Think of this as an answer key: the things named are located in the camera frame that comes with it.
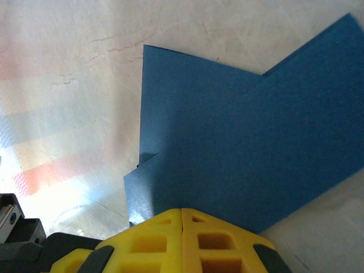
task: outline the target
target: folded blue paper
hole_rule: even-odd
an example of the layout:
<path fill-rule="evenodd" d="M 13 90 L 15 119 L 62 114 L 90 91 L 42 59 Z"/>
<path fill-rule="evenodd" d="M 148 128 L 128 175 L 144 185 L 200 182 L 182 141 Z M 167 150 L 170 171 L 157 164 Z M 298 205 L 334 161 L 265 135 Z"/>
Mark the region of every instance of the folded blue paper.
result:
<path fill-rule="evenodd" d="M 144 49 L 134 224 L 191 207 L 259 233 L 364 166 L 364 34 L 347 15 L 268 77 Z"/>

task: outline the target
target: yellow plastic object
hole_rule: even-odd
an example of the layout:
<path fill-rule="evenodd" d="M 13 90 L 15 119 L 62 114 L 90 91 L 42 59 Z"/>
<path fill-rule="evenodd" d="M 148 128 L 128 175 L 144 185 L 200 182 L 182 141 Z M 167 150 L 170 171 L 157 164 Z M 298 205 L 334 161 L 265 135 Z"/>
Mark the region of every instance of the yellow plastic object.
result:
<path fill-rule="evenodd" d="M 88 249 L 75 249 L 52 265 L 50 273 L 76 273 L 87 256 L 92 252 Z"/>
<path fill-rule="evenodd" d="M 253 245 L 268 240 L 194 209 L 182 209 L 185 273 L 267 273 Z"/>
<path fill-rule="evenodd" d="M 171 209 L 103 242 L 114 252 L 103 273 L 182 273 L 181 209 Z"/>

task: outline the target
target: screw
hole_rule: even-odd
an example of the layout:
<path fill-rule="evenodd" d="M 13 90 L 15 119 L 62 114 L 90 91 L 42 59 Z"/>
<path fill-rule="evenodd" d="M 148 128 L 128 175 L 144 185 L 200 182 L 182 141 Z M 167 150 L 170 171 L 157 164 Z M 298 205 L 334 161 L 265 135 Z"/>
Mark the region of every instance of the screw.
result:
<path fill-rule="evenodd" d="M 13 223 L 15 223 L 15 220 L 16 220 L 16 213 L 13 212 L 10 216 L 10 219 L 9 219 L 9 222 L 10 222 L 10 225 L 12 225 Z"/>

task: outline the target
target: gray surface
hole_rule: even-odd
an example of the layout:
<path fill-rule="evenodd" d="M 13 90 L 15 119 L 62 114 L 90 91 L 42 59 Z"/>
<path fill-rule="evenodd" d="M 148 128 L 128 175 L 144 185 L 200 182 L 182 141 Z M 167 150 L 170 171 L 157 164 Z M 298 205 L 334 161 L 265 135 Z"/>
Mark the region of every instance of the gray surface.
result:
<path fill-rule="evenodd" d="M 363 0 L 0 1 L 0 192 L 48 234 L 123 230 L 143 43 L 264 73 L 348 11 L 364 25 Z M 267 232 L 295 272 L 361 272 L 363 177 Z"/>

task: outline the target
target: white surface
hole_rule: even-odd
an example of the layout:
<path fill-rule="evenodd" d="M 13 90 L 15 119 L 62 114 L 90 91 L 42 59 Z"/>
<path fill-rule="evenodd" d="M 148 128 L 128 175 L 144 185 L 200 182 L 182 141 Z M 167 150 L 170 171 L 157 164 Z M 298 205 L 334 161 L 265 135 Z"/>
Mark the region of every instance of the white surface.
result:
<path fill-rule="evenodd" d="M 263 73 L 364 0 L 0 1 L 0 191 L 48 233 L 126 228 L 143 44 Z M 265 233 L 295 272 L 363 272 L 357 175 Z"/>

